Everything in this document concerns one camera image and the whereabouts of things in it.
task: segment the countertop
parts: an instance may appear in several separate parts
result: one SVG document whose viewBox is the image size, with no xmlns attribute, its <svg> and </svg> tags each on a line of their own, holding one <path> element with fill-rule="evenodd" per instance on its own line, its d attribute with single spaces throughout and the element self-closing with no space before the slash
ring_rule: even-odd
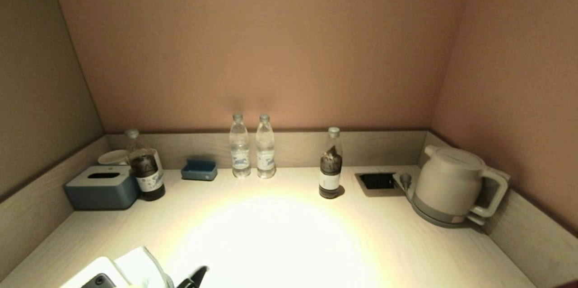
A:
<svg viewBox="0 0 578 288">
<path fill-rule="evenodd" d="M 140 245 L 177 284 L 208 265 L 203 288 L 534 287 L 479 227 L 434 226 L 405 197 L 366 197 L 354 176 L 419 171 L 344 167 L 345 194 L 326 200 L 318 168 L 280 168 L 271 179 L 219 169 L 209 182 L 167 170 L 163 198 L 74 212 L 0 287 L 58 287 L 97 257 Z"/>
</svg>

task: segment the beige wall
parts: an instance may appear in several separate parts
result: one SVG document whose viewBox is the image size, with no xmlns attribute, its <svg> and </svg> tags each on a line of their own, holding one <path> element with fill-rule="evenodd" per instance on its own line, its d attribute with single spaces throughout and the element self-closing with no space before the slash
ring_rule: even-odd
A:
<svg viewBox="0 0 578 288">
<path fill-rule="evenodd" d="M 60 0 L 105 131 L 428 128 L 465 0 Z"/>
<path fill-rule="evenodd" d="M 433 129 L 578 229 L 578 0 L 468 0 Z"/>
<path fill-rule="evenodd" d="M 103 134 L 58 0 L 0 0 L 0 201 Z"/>
</svg>

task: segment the kettle lid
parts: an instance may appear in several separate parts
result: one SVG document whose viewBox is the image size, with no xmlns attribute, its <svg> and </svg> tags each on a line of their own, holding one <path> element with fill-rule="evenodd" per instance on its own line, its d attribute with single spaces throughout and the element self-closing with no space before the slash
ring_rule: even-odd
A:
<svg viewBox="0 0 578 288">
<path fill-rule="evenodd" d="M 440 160 L 462 168 L 479 169 L 485 166 L 484 161 L 480 157 L 457 148 L 439 148 L 435 154 Z"/>
</svg>

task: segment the kettle handle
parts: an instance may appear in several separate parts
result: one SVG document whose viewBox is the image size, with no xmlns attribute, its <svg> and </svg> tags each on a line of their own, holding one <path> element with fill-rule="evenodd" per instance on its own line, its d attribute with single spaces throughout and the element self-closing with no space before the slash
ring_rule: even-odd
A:
<svg viewBox="0 0 578 288">
<path fill-rule="evenodd" d="M 496 209 L 498 208 L 498 205 L 500 204 L 500 202 L 502 201 L 502 198 L 504 197 L 504 194 L 506 194 L 506 190 L 508 189 L 508 180 L 510 179 L 510 175 L 508 175 L 502 171 L 498 171 L 497 169 L 493 169 L 491 167 L 486 167 L 481 172 L 481 176 L 482 177 L 489 177 L 490 179 L 493 179 L 494 181 L 496 181 L 499 185 L 496 193 L 494 194 L 494 197 L 492 198 L 492 201 L 489 203 L 489 206 L 487 208 L 482 208 L 481 206 L 478 206 L 478 205 L 475 205 L 471 208 L 471 212 L 473 212 L 475 214 L 479 214 L 480 216 L 487 218 L 487 217 L 491 217 L 494 215 L 494 213 L 496 212 Z"/>
</svg>

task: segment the clear water bottle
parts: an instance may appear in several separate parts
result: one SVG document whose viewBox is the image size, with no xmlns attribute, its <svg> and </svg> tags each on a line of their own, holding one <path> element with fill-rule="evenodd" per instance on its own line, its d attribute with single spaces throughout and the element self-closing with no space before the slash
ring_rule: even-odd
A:
<svg viewBox="0 0 578 288">
<path fill-rule="evenodd" d="M 319 194 L 322 197 L 332 199 L 339 195 L 341 164 L 343 164 L 343 148 L 339 140 L 339 128 L 331 127 L 321 160 Z"/>
<path fill-rule="evenodd" d="M 165 184 L 154 158 L 154 150 L 138 140 L 137 129 L 128 129 L 124 133 L 131 139 L 128 147 L 128 161 L 139 183 L 140 191 L 143 193 L 142 199 L 146 201 L 159 199 L 165 195 Z"/>
<path fill-rule="evenodd" d="M 231 157 L 233 158 L 233 175 L 235 177 L 247 177 L 251 173 L 249 162 L 249 134 L 243 123 L 243 115 L 233 115 L 233 125 L 229 133 L 231 145 Z"/>
<path fill-rule="evenodd" d="M 259 117 L 259 127 L 256 129 L 256 174 L 262 179 L 275 175 L 275 137 L 269 123 L 269 115 Z"/>
</svg>

